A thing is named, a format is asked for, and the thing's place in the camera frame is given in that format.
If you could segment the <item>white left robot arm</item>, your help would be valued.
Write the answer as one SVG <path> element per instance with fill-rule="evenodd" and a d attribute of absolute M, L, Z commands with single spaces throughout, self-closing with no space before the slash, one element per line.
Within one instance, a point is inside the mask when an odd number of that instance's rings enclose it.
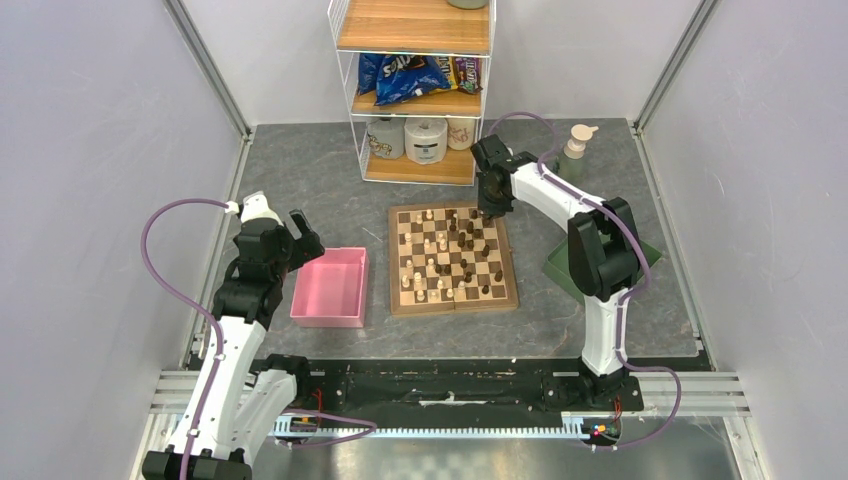
<path fill-rule="evenodd" d="M 154 280 L 178 300 L 194 308 L 211 328 L 202 367 L 176 430 L 162 451 L 150 450 L 141 466 L 146 479 L 250 479 L 252 464 L 276 419 L 287 407 L 307 405 L 314 393 L 306 358 L 268 356 L 254 371 L 251 391 L 244 390 L 256 352 L 280 305 L 288 273 L 321 257 L 319 235 L 300 210 L 290 213 L 300 235 L 294 237 L 269 206 L 263 192 L 242 202 L 218 202 L 235 215 L 240 231 L 238 254 L 227 267 L 213 306 L 205 309 L 185 296 L 155 270 L 147 240 L 157 210 L 140 240 L 143 263 Z"/>

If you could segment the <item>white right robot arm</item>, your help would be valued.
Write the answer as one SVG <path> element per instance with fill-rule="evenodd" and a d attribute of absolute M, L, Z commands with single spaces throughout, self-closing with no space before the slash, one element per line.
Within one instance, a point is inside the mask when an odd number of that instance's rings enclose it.
<path fill-rule="evenodd" d="M 474 143 L 471 153 L 483 217 L 502 217 L 521 201 L 565 231 L 569 274 L 584 296 L 586 313 L 577 395 L 588 408 L 604 408 L 627 377 L 626 310 L 640 273 L 648 268 L 630 205 L 578 189 L 534 155 L 511 152 L 496 135 Z"/>

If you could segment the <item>wooden chess board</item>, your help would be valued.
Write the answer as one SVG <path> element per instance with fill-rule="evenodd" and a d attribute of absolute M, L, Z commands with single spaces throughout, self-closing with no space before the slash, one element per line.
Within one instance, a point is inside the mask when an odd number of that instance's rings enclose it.
<path fill-rule="evenodd" d="M 485 218 L 474 201 L 393 206 L 388 228 L 392 315 L 519 306 L 504 220 Z"/>

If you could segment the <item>pink printed cup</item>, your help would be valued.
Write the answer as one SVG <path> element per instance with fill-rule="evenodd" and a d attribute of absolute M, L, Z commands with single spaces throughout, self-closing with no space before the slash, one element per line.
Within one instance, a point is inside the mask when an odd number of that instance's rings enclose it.
<path fill-rule="evenodd" d="M 477 120 L 474 118 L 447 118 L 447 146 L 452 150 L 466 150 L 475 140 Z"/>

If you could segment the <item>pink plastic bin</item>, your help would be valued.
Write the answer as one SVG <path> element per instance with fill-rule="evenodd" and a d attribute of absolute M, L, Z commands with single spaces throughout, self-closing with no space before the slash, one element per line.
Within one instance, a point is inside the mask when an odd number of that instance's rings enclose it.
<path fill-rule="evenodd" d="M 298 270 L 290 317 L 304 328 L 363 328 L 368 270 L 364 247 L 327 248 Z"/>

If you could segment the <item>white toilet paper roll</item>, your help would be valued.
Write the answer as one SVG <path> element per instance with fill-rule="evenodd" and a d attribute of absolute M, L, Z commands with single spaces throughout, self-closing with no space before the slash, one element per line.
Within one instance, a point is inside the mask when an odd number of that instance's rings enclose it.
<path fill-rule="evenodd" d="M 448 123 L 444 118 L 409 117 L 404 124 L 405 152 L 420 165 L 441 162 L 447 151 Z"/>

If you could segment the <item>green soap pump bottle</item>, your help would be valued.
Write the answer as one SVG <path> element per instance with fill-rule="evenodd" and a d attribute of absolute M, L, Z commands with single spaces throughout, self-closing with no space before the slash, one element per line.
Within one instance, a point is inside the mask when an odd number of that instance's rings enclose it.
<path fill-rule="evenodd" d="M 599 129 L 599 126 L 573 125 L 562 148 L 562 155 L 556 160 L 555 175 L 562 182 L 570 184 L 573 189 L 587 190 L 586 151 Z"/>

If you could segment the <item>dark candy bag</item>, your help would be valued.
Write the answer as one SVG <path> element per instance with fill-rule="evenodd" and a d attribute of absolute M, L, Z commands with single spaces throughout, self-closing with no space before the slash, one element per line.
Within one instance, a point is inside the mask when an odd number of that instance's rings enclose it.
<path fill-rule="evenodd" d="M 470 95 L 482 90 L 481 60 L 479 57 L 453 57 L 452 72 L 457 90 Z"/>

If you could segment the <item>white patterned mug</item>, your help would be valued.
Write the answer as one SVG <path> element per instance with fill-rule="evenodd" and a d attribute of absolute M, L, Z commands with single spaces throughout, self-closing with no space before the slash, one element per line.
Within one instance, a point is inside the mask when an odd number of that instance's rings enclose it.
<path fill-rule="evenodd" d="M 404 120 L 378 117 L 366 129 L 370 153 L 384 159 L 397 159 L 405 153 Z"/>

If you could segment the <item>green plastic bin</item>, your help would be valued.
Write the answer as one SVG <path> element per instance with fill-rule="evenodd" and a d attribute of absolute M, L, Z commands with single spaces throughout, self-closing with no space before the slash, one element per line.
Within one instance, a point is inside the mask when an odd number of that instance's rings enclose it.
<path fill-rule="evenodd" d="M 662 253 L 654 246 L 641 242 L 641 247 L 650 267 L 653 267 L 662 258 Z M 543 273 L 581 306 L 585 305 L 584 295 L 577 288 L 570 275 L 567 240 L 563 240 L 547 256 L 543 265 Z"/>

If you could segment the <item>blue chips bag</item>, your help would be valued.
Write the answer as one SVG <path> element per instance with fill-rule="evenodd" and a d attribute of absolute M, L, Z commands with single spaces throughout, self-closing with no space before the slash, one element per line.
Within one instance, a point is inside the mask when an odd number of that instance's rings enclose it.
<path fill-rule="evenodd" d="M 406 102 L 451 90 L 448 74 L 434 56 L 360 53 L 356 93 L 376 95 L 375 105 Z"/>

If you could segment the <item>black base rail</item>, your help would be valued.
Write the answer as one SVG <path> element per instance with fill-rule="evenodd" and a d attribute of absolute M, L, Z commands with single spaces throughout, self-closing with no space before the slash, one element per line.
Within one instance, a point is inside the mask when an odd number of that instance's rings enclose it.
<path fill-rule="evenodd" d="M 637 362 L 639 371 L 616 374 L 593 387 L 576 359 L 324 359 L 297 361 L 290 355 L 255 360 L 244 380 L 258 383 L 266 366 L 292 366 L 297 387 L 293 406 L 368 420 L 381 429 L 471 429 L 554 427 L 561 414 L 610 417 L 648 409 L 648 381 L 668 379 L 667 367 L 703 372 L 689 360 L 663 358 L 659 366 Z"/>

